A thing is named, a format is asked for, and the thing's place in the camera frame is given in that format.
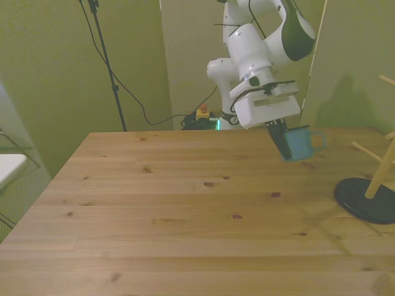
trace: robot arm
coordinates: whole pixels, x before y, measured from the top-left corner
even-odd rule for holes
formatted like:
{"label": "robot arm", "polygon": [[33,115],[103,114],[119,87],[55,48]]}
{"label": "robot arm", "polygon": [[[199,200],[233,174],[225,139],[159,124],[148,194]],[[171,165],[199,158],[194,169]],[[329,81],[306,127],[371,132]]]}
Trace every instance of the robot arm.
{"label": "robot arm", "polygon": [[[223,113],[236,113],[243,128],[266,125],[281,154],[290,159],[283,118],[300,113],[294,96],[299,88],[295,81],[276,81],[272,69],[308,56],[315,44],[314,30],[293,0],[217,1],[225,3],[223,42],[239,74],[239,84],[230,91],[231,108]],[[273,8],[282,23],[262,40],[250,24],[251,11],[257,16]]]}

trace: wooden mug tree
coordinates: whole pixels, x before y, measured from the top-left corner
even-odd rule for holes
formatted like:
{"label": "wooden mug tree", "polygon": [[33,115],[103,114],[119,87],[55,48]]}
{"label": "wooden mug tree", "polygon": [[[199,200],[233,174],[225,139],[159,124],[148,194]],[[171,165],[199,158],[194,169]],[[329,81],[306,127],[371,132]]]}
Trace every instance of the wooden mug tree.
{"label": "wooden mug tree", "polygon": [[[395,86],[395,81],[385,76],[380,79]],[[395,223],[395,192],[382,185],[392,164],[395,164],[395,132],[385,137],[392,140],[383,159],[361,145],[352,145],[379,161],[380,167],[372,180],[350,178],[341,181],[335,189],[338,203],[354,216],[376,224]]]}

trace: wall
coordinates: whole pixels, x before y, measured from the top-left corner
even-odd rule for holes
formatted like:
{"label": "wall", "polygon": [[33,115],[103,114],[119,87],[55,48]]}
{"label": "wall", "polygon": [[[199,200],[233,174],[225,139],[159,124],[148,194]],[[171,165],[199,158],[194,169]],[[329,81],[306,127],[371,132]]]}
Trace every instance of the wall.
{"label": "wall", "polygon": [[[100,5],[114,72],[141,99],[150,120],[170,116],[158,0]],[[122,129],[106,66],[77,0],[2,0],[0,34],[0,81],[52,176],[88,133]],[[120,97],[130,131],[172,130],[171,121],[147,125],[140,106],[125,91]]]}
{"label": "wall", "polygon": [[[0,189],[0,212],[17,223],[48,185],[51,177],[43,165],[7,91],[1,84],[0,128],[41,164],[41,168],[38,168],[28,160],[26,167],[6,187]],[[19,151],[6,138],[0,137],[0,154],[8,153],[19,153]],[[0,223],[0,242],[9,233],[10,228],[4,223]]]}
{"label": "wall", "polygon": [[395,2],[328,1],[303,123],[395,130]]}
{"label": "wall", "polygon": [[[304,17],[318,32],[325,0],[296,1]],[[222,43],[222,23],[224,5],[214,0],[162,0],[162,20],[164,28],[170,97],[173,114],[183,114],[194,110],[214,89],[207,78],[206,67],[210,60],[229,57]],[[260,16],[259,22],[269,35],[281,24],[275,9]],[[276,73],[279,80],[295,79],[301,92],[297,99],[302,103],[309,76],[312,55],[281,69]],[[220,110],[220,94],[209,101],[211,109]],[[175,119],[179,128],[180,119]]]}

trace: blue mug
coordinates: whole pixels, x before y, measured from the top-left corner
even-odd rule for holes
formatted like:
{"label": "blue mug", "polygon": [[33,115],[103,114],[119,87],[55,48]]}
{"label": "blue mug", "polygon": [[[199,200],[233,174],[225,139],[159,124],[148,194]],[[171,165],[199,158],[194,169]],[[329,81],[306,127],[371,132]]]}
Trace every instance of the blue mug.
{"label": "blue mug", "polygon": [[[291,151],[292,158],[287,162],[296,162],[303,159],[312,158],[314,154],[326,148],[326,137],[321,131],[310,131],[310,126],[289,129],[284,133],[285,141]],[[312,135],[319,135],[323,144],[319,148],[313,148]]]}

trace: wood knot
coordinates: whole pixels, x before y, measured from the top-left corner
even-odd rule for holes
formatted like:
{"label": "wood knot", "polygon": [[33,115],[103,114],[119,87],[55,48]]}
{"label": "wood knot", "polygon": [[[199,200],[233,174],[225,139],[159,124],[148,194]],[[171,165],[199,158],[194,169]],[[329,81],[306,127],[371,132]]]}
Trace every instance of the wood knot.
{"label": "wood knot", "polygon": [[243,219],[243,216],[239,215],[239,214],[233,214],[232,215],[233,219]]}
{"label": "wood knot", "polygon": [[94,205],[93,202],[85,202],[85,203],[82,204],[83,207],[91,207],[93,205]]}
{"label": "wood knot", "polygon": [[314,165],[312,165],[309,162],[301,162],[301,165],[304,166],[305,168],[312,168],[312,169],[316,168]]}
{"label": "wood knot", "polygon": [[121,274],[120,273],[114,273],[112,276],[111,276],[111,278],[110,278],[110,282],[117,282],[119,279],[120,279],[120,277],[121,277]]}
{"label": "wood knot", "polygon": [[364,177],[369,180],[373,179],[373,176],[371,174],[364,174]]}
{"label": "wood knot", "polygon": [[146,165],[146,166],[143,168],[143,173],[152,174],[152,170],[151,170],[151,168],[150,168],[149,166]]}
{"label": "wood knot", "polygon": [[307,236],[306,232],[291,233],[294,236]]}

